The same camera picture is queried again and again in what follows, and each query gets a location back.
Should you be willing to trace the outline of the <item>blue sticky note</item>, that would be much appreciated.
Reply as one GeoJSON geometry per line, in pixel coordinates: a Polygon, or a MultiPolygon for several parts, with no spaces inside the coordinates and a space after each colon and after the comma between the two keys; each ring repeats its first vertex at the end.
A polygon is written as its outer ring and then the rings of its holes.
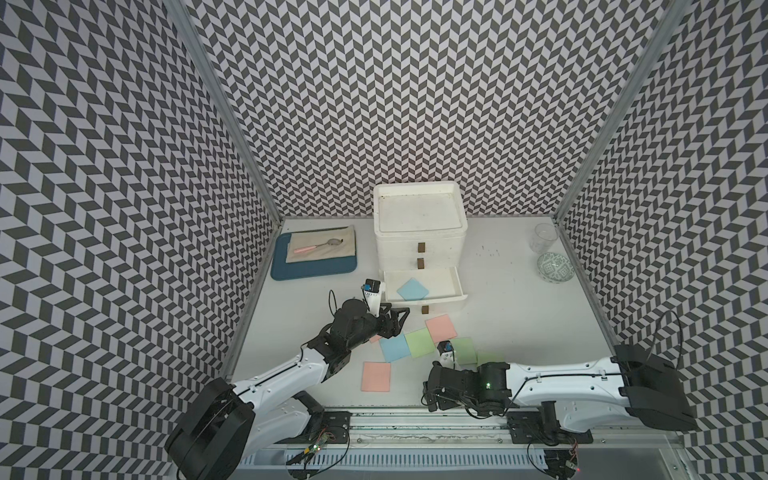
{"type": "Polygon", "coordinates": [[[410,348],[404,335],[382,338],[378,341],[384,361],[393,363],[411,356],[410,348]]]}
{"type": "Polygon", "coordinates": [[[405,301],[423,300],[429,290],[416,278],[411,278],[397,289],[397,294],[405,301]]]}

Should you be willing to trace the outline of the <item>white bottom drawer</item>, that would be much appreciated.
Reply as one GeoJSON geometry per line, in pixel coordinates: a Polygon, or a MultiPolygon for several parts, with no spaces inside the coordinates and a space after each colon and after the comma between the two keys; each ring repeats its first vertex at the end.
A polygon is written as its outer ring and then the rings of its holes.
{"type": "Polygon", "coordinates": [[[383,271],[385,302],[416,307],[452,305],[464,302],[464,292],[456,267],[383,271]]]}

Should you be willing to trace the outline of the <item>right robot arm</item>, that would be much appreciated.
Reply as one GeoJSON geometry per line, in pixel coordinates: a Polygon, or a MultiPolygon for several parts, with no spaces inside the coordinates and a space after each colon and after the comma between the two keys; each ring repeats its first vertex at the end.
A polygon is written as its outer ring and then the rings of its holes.
{"type": "Polygon", "coordinates": [[[537,408],[544,423],[574,434],[625,418],[662,431],[697,429],[676,365],[639,345],[576,364],[488,362],[467,370],[435,361],[422,400],[431,412],[462,408],[479,419],[537,408]]]}

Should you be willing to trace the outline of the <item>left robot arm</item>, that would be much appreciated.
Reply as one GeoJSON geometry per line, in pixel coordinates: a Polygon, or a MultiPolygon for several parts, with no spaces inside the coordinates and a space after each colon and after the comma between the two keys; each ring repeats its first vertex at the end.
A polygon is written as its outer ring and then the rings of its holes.
{"type": "Polygon", "coordinates": [[[349,299],[331,323],[291,360],[252,378],[209,382],[191,401],[164,449],[184,479],[227,479],[241,460],[281,440],[304,433],[321,406],[308,394],[339,371],[356,347],[379,336],[398,336],[410,315],[390,303],[372,313],[349,299]]]}

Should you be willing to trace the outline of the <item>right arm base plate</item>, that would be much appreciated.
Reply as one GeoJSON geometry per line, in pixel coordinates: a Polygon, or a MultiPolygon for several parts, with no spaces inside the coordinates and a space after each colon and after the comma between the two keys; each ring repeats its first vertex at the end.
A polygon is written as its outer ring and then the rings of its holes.
{"type": "Polygon", "coordinates": [[[539,411],[514,411],[507,414],[507,426],[513,444],[516,445],[545,445],[556,447],[560,445],[589,445],[594,442],[590,431],[572,433],[565,431],[559,422],[542,419],[539,411]]]}

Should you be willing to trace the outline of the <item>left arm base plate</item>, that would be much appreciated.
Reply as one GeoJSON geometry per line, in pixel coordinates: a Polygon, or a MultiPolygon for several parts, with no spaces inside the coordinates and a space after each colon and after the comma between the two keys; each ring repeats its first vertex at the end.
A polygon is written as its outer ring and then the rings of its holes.
{"type": "Polygon", "coordinates": [[[330,435],[329,444],[344,444],[349,440],[351,413],[349,411],[325,411],[313,413],[300,435],[284,438],[278,444],[308,445],[314,443],[322,431],[330,435]]]}

